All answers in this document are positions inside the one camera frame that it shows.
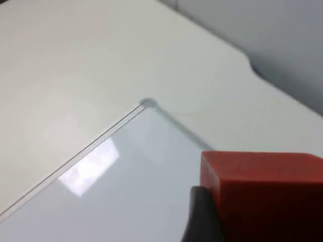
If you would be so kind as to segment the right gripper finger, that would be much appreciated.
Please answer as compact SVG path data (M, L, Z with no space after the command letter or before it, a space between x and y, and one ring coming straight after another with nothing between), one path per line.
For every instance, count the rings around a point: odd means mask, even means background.
M211 191L194 186L190 191L189 216L182 241L219 241L220 223Z

